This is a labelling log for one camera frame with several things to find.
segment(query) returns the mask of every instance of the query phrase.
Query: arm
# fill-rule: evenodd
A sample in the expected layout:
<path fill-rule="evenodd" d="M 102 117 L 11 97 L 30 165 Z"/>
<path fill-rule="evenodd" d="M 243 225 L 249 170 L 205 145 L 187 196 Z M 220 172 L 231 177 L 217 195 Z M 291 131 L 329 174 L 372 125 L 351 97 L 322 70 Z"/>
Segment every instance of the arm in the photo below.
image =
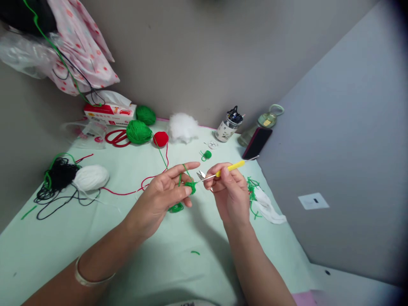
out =
<path fill-rule="evenodd" d="M 262 250 L 249 221 L 247 182 L 230 163 L 212 167 L 207 177 L 221 170 L 220 178 L 204 181 L 213 188 L 215 202 L 227 232 L 238 278 L 249 305 L 296 306 L 282 277 Z"/>
<path fill-rule="evenodd" d="M 198 162 L 186 163 L 187 169 L 195 169 Z M 89 282 L 98 282 L 116 273 L 159 228 L 167 210 L 183 201 L 191 207 L 188 195 L 190 187 L 178 187 L 179 174 L 185 171 L 177 165 L 155 177 L 140 196 L 126 218 L 82 256 L 78 263 L 79 274 Z M 189 177 L 182 175 L 182 181 Z M 95 305 L 108 282 L 87 287 L 75 279 L 75 263 L 72 262 L 47 284 L 34 293 L 23 305 Z"/>

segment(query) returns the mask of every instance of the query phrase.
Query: pink floral cloth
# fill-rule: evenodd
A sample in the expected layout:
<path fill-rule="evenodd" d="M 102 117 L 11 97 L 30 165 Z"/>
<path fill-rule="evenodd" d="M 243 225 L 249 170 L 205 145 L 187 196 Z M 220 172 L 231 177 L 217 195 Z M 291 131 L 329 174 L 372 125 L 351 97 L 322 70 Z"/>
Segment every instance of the pink floral cloth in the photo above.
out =
<path fill-rule="evenodd" d="M 78 0 L 47 0 L 57 22 L 63 44 L 59 50 L 77 67 L 94 88 L 104 88 L 120 80 L 111 68 L 112 54 L 98 26 Z M 57 87 L 70 95 L 79 94 L 67 69 L 55 52 L 51 53 L 52 69 L 43 71 Z M 65 60 L 81 92 L 90 91 L 84 77 Z"/>

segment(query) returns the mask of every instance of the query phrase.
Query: table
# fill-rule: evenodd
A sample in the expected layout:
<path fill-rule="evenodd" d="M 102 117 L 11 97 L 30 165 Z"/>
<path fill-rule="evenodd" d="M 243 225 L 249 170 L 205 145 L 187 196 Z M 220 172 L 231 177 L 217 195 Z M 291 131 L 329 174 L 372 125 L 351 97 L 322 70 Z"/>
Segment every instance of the table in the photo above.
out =
<path fill-rule="evenodd" d="M 167 130 L 167 122 L 157 121 L 152 131 Z M 170 165 L 201 161 L 200 151 L 209 150 L 214 140 L 212 130 L 200 127 L 199 138 L 189 144 L 169 144 Z M 216 163 L 236 163 L 243 148 L 234 135 L 227 143 L 212 150 L 212 158 L 201 162 L 197 170 L 204 173 Z M 116 193 L 140 188 L 143 179 L 161 173 L 164 164 L 157 147 L 147 143 L 116 148 L 107 144 L 104 150 L 69 150 L 82 166 L 100 164 L 110 173 L 106 187 Z M 256 161 L 248 162 L 240 171 L 258 181 L 278 213 L 273 194 Z M 196 171 L 191 176 L 198 180 Z M 20 305 L 48 280 L 64 269 L 77 256 L 116 226 L 128 213 L 135 197 L 101 191 L 101 203 L 81 206 L 77 200 L 39 221 L 39 207 L 33 206 L 35 192 L 0 235 L 0 297 L 2 305 Z M 66 195 L 73 193 L 68 187 Z M 236 276 L 227 235 L 215 201 L 203 184 L 191 196 L 193 207 L 164 218 L 159 230 L 147 240 L 132 260 L 113 279 L 102 300 L 103 305 L 165 305 L 189 298 L 202 298 L 221 305 L 237 305 L 242 292 Z M 251 214 L 251 223 L 269 259 L 276 266 L 292 294 L 315 289 L 309 261 L 290 225 L 271 224 Z"/>

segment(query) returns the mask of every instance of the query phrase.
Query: black phone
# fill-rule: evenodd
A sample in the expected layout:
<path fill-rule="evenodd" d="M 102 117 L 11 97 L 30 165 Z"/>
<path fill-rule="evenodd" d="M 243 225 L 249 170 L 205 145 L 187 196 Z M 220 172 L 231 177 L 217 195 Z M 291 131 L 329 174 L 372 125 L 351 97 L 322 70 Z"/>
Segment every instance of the black phone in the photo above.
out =
<path fill-rule="evenodd" d="M 258 127 L 254 133 L 254 136 L 252 136 L 251 141 L 249 142 L 242 156 L 242 159 L 251 159 L 259 155 L 271 134 L 271 129 Z"/>

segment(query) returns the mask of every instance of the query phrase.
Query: hand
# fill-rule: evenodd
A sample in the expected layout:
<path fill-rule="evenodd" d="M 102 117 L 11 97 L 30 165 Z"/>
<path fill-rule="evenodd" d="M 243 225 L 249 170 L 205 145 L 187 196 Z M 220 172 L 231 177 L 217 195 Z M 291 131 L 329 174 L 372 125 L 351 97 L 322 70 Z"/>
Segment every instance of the hand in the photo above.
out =
<path fill-rule="evenodd" d="M 221 170 L 221 177 L 204 181 L 204 187 L 212 187 L 218 212 L 224 225 L 241 227 L 249 224 L 249 193 L 247 182 L 237 170 L 228 171 L 231 163 L 216 164 L 208 170 L 206 177 Z"/>
<path fill-rule="evenodd" d="M 194 161 L 184 165 L 190 170 L 198 168 L 200 163 Z M 181 201 L 187 207 L 192 206 L 188 197 L 192 191 L 191 187 L 179 187 L 180 173 L 182 182 L 191 181 L 184 171 L 184 166 L 179 164 L 156 176 L 124 219 L 130 234 L 136 235 L 140 242 L 157 231 L 170 207 Z"/>

